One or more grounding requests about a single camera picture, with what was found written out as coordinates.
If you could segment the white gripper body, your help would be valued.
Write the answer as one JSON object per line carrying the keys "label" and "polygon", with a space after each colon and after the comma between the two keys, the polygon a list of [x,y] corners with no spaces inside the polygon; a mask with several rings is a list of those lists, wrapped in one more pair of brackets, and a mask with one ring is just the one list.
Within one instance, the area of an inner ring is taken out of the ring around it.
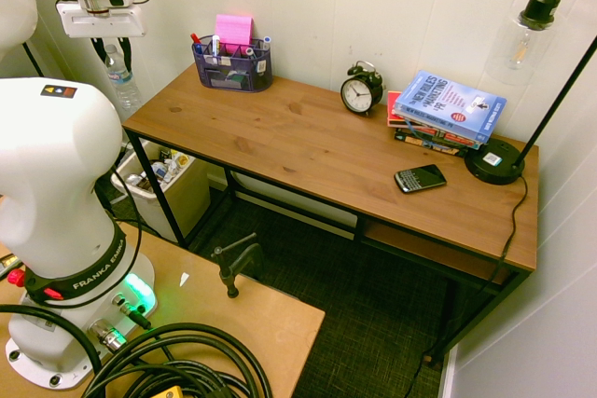
{"label": "white gripper body", "polygon": [[71,38],[142,37],[146,35],[143,11],[138,6],[109,8],[107,13],[91,14],[78,3],[56,5],[62,27]]}

